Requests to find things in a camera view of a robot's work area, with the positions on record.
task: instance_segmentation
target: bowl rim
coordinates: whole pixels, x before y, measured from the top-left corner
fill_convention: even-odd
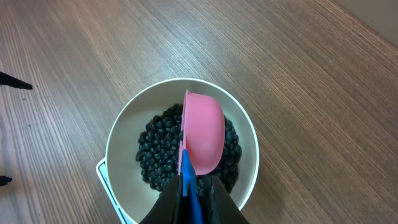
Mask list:
[[[114,129],[116,123],[118,122],[120,116],[124,113],[124,111],[125,111],[126,108],[130,105],[130,103],[131,103],[136,97],[138,97],[141,93],[143,93],[143,92],[149,90],[150,88],[152,88],[152,87],[154,87],[154,86],[157,86],[157,85],[160,85],[160,84],[163,84],[163,83],[166,83],[166,82],[177,81],[177,80],[190,80],[190,81],[202,82],[202,83],[211,85],[211,86],[213,86],[213,87],[215,87],[215,88],[221,90],[223,93],[227,94],[227,96],[229,96],[229,97],[240,107],[240,109],[243,111],[245,117],[246,117],[247,120],[249,121],[251,131],[254,133],[254,142],[255,142],[255,145],[256,145],[256,168],[255,168],[255,171],[254,171],[253,180],[252,180],[252,182],[251,182],[251,184],[250,184],[249,191],[248,191],[248,193],[246,194],[244,200],[242,201],[242,203],[241,203],[240,206],[239,206],[239,211],[240,211],[240,210],[242,210],[242,208],[244,207],[244,205],[246,204],[246,202],[249,200],[249,197],[250,197],[250,195],[251,195],[251,193],[252,193],[252,191],[253,191],[253,188],[254,188],[254,186],[255,186],[255,184],[256,184],[257,175],[258,175],[258,171],[259,171],[260,154],[259,154],[259,143],[258,143],[258,140],[257,140],[257,134],[256,134],[256,130],[254,129],[253,123],[251,122],[251,119],[250,119],[249,115],[246,113],[246,110],[242,107],[242,105],[235,99],[235,97],[233,97],[231,94],[229,94],[226,90],[222,89],[222,88],[219,87],[218,85],[215,85],[215,84],[210,83],[210,82],[208,82],[208,81],[204,81],[204,80],[200,80],[200,79],[196,79],[196,78],[171,78],[171,79],[168,79],[168,80],[164,80],[164,81],[161,81],[161,82],[157,82],[157,83],[155,83],[155,84],[153,84],[153,85],[151,85],[151,86],[148,86],[147,88],[141,90],[139,93],[137,93],[133,98],[131,98],[131,100],[129,100],[128,103],[126,103],[126,105],[125,105],[125,106],[123,107],[123,109],[120,111],[120,113],[118,114],[118,117],[116,117],[116,119],[115,119],[115,121],[114,121],[114,123],[113,123],[113,125],[112,125],[112,128],[111,128],[111,130],[110,130],[110,132],[109,132],[108,140],[106,141],[105,164],[108,163],[109,141],[110,141],[110,139],[111,139],[111,136],[112,136],[112,133],[113,133],[113,129]],[[109,184],[109,189],[110,189],[110,191],[111,191],[111,193],[112,193],[112,195],[113,195],[113,199],[115,200],[115,202],[116,202],[116,204],[118,205],[118,207],[123,211],[123,213],[128,217],[128,219],[130,219],[130,221],[133,221],[133,223],[135,223],[135,221],[132,219],[132,217],[130,217],[130,215],[122,208],[122,206],[120,206],[120,203],[119,203],[118,199],[116,198],[116,196],[115,196],[115,194],[114,194],[114,192],[113,192],[112,183],[111,183],[111,180],[110,180],[109,176],[108,176],[108,184]]]

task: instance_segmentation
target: wood grain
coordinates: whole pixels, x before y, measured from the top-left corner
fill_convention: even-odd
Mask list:
[[[398,222],[398,49],[330,0],[0,1],[0,223],[117,223],[95,173],[121,108],[175,77],[256,127],[251,223]]]

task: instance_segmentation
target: pink measuring cup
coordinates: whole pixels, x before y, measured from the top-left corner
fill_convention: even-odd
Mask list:
[[[225,139],[224,113],[212,97],[185,93],[180,141],[178,173],[181,171],[182,151],[188,151],[196,175],[213,171],[221,160]]]

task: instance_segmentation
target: blue handle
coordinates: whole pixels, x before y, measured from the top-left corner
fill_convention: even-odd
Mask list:
[[[197,183],[195,179],[195,170],[192,167],[191,161],[188,157],[188,151],[184,149],[182,151],[181,161],[181,172],[182,175],[182,196],[188,196],[188,190],[190,192],[190,203],[192,211],[192,222],[193,224],[204,224],[201,206],[197,194]]]

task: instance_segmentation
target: white scale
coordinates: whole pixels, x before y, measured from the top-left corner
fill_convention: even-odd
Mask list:
[[[104,186],[105,192],[108,194],[109,199],[112,202],[113,208],[115,209],[116,213],[118,214],[118,217],[120,219],[120,222],[122,224],[134,224],[131,222],[127,216],[122,212],[122,210],[119,208],[119,205],[116,203],[114,200],[114,197],[111,193],[111,189],[109,188],[108,184],[108,174],[106,173],[106,166],[105,166],[105,158],[102,159],[98,164],[96,168],[97,174],[99,179],[101,180],[101,183]]]

